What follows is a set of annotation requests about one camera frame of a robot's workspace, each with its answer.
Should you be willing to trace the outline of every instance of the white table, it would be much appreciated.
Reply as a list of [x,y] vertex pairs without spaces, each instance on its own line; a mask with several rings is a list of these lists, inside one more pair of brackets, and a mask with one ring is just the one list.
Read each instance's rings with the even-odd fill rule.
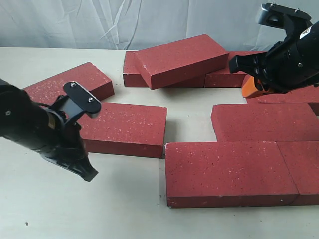
[[[115,95],[108,101],[168,107],[166,142],[216,141],[210,122],[213,104],[246,102],[239,89],[125,88],[124,55],[115,50],[0,48],[0,78],[22,88],[91,61],[113,80]],[[317,206],[170,209],[163,160],[90,154],[100,173],[87,183],[10,141],[0,139],[0,150],[1,239],[319,236]]]

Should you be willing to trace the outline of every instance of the robotic arm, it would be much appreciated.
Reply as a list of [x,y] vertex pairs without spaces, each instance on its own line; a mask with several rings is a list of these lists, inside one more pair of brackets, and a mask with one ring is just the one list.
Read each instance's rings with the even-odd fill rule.
[[101,103],[76,82],[66,83],[64,91],[67,95],[49,106],[0,79],[0,136],[90,182],[98,172],[90,164],[77,120],[84,114],[96,117]]
[[229,62],[230,72],[243,71],[251,77],[242,87],[245,98],[280,93],[319,85],[319,21],[299,9],[274,3],[261,5],[257,22],[284,29],[286,38],[268,52],[235,56]]

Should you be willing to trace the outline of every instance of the white fabric backdrop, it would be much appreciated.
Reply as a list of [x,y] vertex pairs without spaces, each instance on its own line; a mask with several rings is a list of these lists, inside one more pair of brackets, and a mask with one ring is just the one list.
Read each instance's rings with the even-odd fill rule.
[[[265,50],[283,30],[255,22],[266,0],[0,0],[0,46],[138,50],[203,33]],[[278,0],[319,20],[318,0]]]

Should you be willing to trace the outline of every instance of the red brick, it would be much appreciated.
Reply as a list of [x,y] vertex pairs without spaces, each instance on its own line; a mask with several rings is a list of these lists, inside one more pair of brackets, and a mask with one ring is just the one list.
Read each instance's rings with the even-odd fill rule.
[[[228,61],[235,55],[244,56],[261,52],[262,51],[230,51]],[[227,64],[226,68],[206,75],[205,87],[241,87],[246,75],[247,73],[242,71],[231,74],[229,72],[229,65]]]
[[214,105],[218,141],[319,141],[319,120],[305,103]]
[[102,103],[95,119],[83,116],[88,152],[162,158],[167,108]]
[[173,208],[289,205],[298,191],[274,142],[169,143]]
[[65,95],[63,86],[70,81],[78,82],[99,100],[114,95],[112,80],[91,62],[47,78],[24,90],[28,92],[32,100],[52,104],[59,95]]
[[319,116],[319,88],[308,86],[286,94],[271,94],[247,99],[248,103],[308,103]]
[[135,52],[135,66],[147,85],[157,89],[226,67],[228,52],[208,35]]
[[319,205],[319,142],[278,142],[299,195],[292,205]]
[[[124,59],[123,80],[125,87],[148,87],[143,77],[135,67],[134,52],[127,51]],[[167,87],[203,87],[205,76],[195,77],[189,80],[175,83]]]

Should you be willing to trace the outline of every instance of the speckled brick surface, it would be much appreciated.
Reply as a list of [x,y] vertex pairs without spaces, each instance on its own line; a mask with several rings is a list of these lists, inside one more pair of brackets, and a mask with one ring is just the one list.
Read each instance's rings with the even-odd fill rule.
[[306,103],[214,105],[218,141],[319,141],[319,120]]
[[[123,80],[125,87],[148,87],[134,63],[134,52],[127,51],[124,59]],[[203,87],[205,75],[178,82],[167,87]]]
[[292,205],[319,205],[319,142],[278,142],[299,191]]
[[271,94],[247,99],[248,103],[308,103],[319,116],[319,88],[308,86],[286,94]]
[[172,208],[289,205],[298,191],[274,142],[169,143]]
[[63,86],[76,81],[99,100],[114,95],[112,80],[91,62],[84,63],[58,75],[24,88],[36,102],[52,104],[59,95],[65,95]]
[[135,52],[135,66],[153,90],[226,67],[228,52],[208,35]]
[[[230,61],[235,55],[244,56],[261,52],[262,51],[230,51],[228,61]],[[242,71],[231,74],[227,63],[224,69],[208,73],[206,75],[205,87],[241,87],[246,75],[247,73]]]
[[78,122],[88,152],[162,158],[167,108],[102,103],[99,116]]

